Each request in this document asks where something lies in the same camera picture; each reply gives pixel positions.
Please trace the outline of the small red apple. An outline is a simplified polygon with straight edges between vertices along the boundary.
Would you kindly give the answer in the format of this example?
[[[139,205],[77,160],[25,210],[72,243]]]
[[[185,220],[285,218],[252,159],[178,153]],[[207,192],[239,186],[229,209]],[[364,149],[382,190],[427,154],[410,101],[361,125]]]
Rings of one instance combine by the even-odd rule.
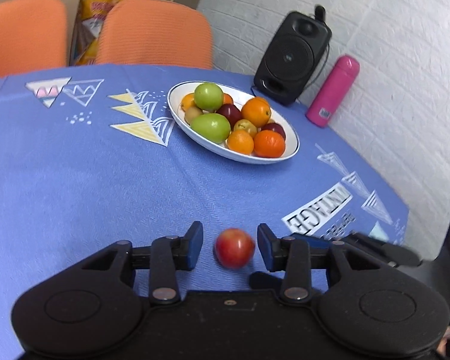
[[[254,251],[254,239],[239,228],[223,230],[214,243],[215,256],[226,269],[236,270],[246,266]]]

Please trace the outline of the mandarin with stem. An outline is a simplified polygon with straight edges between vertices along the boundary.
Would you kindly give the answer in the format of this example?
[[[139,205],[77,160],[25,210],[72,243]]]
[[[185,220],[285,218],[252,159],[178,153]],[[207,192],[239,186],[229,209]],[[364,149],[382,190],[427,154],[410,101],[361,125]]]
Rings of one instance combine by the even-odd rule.
[[[285,152],[285,139],[277,132],[263,130],[253,139],[253,152],[262,158],[279,158]]]

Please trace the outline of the dark red plum back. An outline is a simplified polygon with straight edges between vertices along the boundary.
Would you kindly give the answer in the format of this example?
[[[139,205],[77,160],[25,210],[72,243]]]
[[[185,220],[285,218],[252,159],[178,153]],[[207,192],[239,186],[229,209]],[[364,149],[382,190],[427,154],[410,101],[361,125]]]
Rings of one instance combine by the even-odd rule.
[[[286,132],[284,128],[278,123],[268,123],[261,127],[262,131],[272,131],[275,133],[279,133],[283,139],[286,139]]]

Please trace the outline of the dark red plum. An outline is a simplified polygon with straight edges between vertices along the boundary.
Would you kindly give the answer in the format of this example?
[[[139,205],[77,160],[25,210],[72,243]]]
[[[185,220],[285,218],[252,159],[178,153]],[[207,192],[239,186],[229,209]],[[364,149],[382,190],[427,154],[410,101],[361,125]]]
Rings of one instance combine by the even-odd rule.
[[[241,111],[234,104],[224,104],[216,111],[217,114],[224,116],[231,128],[234,128],[235,123],[242,119]]]
[[[272,131],[275,133],[279,133],[283,139],[286,139],[286,132],[284,128],[278,123],[268,123],[261,127],[262,131]]]

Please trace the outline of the small orange front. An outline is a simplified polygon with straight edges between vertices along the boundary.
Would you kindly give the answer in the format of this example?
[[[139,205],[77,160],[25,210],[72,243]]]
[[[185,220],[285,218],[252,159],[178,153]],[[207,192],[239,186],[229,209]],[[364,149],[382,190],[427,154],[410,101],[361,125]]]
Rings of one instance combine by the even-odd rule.
[[[254,139],[245,130],[231,132],[226,145],[230,150],[243,155],[251,155],[254,152]]]

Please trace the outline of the green apple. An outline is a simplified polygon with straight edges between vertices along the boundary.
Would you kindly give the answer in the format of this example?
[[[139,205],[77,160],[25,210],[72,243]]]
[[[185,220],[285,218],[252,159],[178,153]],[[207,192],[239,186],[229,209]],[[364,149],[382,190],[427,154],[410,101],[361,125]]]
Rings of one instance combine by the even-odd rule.
[[[194,101],[202,111],[215,112],[224,104],[224,92],[215,83],[204,82],[195,88]]]
[[[191,122],[190,128],[215,144],[222,144],[226,141],[232,129],[227,118],[216,113],[197,116]]]

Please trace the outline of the yellow-brown small fruit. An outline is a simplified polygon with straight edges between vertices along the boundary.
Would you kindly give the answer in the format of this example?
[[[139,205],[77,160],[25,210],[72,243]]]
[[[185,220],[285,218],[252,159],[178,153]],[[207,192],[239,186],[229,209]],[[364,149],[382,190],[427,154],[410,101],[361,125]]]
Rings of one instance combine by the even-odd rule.
[[[257,127],[247,119],[240,119],[235,123],[233,131],[244,131],[249,133],[252,138],[255,138],[257,134]]]

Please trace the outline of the brown longan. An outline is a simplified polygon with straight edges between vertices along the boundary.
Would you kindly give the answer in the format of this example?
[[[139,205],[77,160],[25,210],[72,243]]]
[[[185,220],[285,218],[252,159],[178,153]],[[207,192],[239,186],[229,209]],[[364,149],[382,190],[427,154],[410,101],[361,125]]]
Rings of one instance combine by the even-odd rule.
[[[184,120],[188,125],[190,125],[195,118],[202,116],[203,111],[197,106],[190,106],[184,113]]]

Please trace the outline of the dark red plum front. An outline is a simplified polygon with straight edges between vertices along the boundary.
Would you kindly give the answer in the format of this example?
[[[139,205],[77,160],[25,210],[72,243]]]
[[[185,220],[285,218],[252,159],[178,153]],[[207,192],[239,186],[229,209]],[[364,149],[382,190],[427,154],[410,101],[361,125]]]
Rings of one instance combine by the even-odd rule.
[[[241,111],[234,104],[224,104],[216,111],[217,114],[224,116],[231,128],[234,128],[235,123],[242,119]]]

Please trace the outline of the small yellow-orange citrus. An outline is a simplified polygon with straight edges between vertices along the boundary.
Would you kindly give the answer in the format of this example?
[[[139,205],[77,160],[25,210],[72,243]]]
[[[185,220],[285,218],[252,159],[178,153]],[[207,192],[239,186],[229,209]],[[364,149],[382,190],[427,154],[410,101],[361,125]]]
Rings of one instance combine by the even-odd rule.
[[[186,94],[180,103],[181,109],[186,112],[190,107],[195,106],[194,93]]]

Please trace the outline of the large orange back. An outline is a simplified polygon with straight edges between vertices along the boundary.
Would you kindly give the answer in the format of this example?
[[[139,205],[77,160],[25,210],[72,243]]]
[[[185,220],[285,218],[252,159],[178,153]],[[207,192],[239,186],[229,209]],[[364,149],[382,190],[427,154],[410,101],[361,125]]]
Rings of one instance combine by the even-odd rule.
[[[241,114],[244,119],[252,122],[257,128],[261,128],[272,117],[272,109],[269,105],[251,98],[241,108]]]

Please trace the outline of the mandarin orange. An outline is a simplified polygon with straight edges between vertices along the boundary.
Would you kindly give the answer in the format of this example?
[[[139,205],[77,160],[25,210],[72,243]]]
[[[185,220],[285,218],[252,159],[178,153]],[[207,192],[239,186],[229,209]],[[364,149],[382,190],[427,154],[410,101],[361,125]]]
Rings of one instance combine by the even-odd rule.
[[[224,94],[223,95],[223,103],[224,104],[233,104],[233,99],[229,94]]]

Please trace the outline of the pink water bottle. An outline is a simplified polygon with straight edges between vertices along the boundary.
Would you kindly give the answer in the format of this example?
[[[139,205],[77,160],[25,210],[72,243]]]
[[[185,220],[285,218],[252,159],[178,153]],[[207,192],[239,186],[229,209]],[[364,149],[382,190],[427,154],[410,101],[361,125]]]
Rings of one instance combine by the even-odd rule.
[[[319,92],[305,113],[306,118],[321,128],[328,125],[360,72],[360,64],[350,55],[336,61]]]

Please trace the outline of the black speaker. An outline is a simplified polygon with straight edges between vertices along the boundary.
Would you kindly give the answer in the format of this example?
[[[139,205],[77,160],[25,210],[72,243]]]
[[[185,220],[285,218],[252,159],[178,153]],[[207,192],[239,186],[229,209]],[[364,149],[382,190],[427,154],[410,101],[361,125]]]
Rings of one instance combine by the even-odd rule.
[[[283,106],[292,104],[311,80],[331,38],[323,6],[315,6],[313,16],[289,12],[258,65],[254,87]]]

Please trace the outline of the right orange chair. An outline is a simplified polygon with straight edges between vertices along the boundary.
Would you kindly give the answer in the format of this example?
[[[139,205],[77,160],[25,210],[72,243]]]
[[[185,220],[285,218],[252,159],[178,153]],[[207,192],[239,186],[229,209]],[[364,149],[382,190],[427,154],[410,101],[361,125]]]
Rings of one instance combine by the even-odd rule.
[[[123,0],[107,15],[95,64],[211,69],[213,35],[197,10],[164,0]]]

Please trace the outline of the orange chair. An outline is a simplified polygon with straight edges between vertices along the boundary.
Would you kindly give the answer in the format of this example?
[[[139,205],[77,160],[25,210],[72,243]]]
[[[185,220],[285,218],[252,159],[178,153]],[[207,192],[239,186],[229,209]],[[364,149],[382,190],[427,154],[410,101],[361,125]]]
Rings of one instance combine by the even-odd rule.
[[[61,0],[0,3],[0,78],[67,64],[67,14]]]
[[[211,69],[213,35],[197,10],[164,0],[123,0],[107,15],[95,64]]]

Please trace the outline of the left orange chair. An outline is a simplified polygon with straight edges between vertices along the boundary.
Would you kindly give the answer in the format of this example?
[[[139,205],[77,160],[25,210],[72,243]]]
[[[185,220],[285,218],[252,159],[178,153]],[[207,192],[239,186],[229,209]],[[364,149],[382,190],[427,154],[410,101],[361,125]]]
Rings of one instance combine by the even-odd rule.
[[[0,78],[67,64],[67,14],[61,0],[0,3]]]

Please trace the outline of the yellow snack bag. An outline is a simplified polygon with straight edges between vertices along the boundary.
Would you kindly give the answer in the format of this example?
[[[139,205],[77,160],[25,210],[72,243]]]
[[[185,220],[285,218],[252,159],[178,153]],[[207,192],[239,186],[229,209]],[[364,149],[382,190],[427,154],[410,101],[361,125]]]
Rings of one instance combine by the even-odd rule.
[[[80,0],[75,22],[72,65],[93,64],[97,57],[98,39],[108,13],[122,0]]]

